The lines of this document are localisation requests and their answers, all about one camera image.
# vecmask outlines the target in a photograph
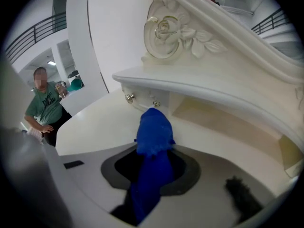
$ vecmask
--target white shelf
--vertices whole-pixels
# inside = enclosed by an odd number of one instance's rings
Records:
[[[289,137],[304,152],[303,114],[297,109],[294,85],[276,80],[272,88],[261,82],[241,81],[228,73],[211,74],[196,66],[153,65],[133,67],[115,73],[113,79],[142,86],[189,95],[249,113]]]

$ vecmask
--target black railing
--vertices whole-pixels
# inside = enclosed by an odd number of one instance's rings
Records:
[[[18,36],[6,48],[5,53],[11,63],[15,62],[26,50],[45,37],[54,34],[57,31],[67,27],[66,12],[48,17],[39,23],[33,25]]]
[[[260,35],[266,31],[286,24],[290,24],[290,20],[282,9],[278,9],[273,14],[264,19],[262,22],[254,26],[252,30],[258,35]]]

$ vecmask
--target drawer knob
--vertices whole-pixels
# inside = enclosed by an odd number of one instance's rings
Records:
[[[125,100],[129,103],[129,104],[132,104],[133,103],[133,99],[135,98],[135,95],[134,94],[127,94],[125,95]]]
[[[153,105],[155,107],[161,106],[161,103],[159,101],[153,101]]]

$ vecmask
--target t-shirt print text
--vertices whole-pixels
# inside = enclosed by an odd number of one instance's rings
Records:
[[[48,105],[52,104],[55,101],[55,98],[52,96],[53,96],[53,94],[52,94],[52,92],[50,92],[48,94],[48,96],[42,101],[44,108],[46,108]]]

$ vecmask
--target white column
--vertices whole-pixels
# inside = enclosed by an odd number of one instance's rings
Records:
[[[62,63],[62,59],[61,59],[61,55],[59,53],[59,49],[58,49],[58,45],[55,44],[55,45],[52,45],[52,54],[53,54],[53,57],[54,57],[54,61],[56,63],[56,67],[57,67],[57,70],[58,70],[58,73],[61,77],[61,80],[62,81],[65,81],[67,87],[70,87],[70,83],[67,79],[67,73],[66,73],[66,70],[65,70],[65,67]]]
[[[67,0],[66,3],[68,41],[77,71],[85,87],[98,91],[101,98],[108,91],[90,37],[87,0]]]

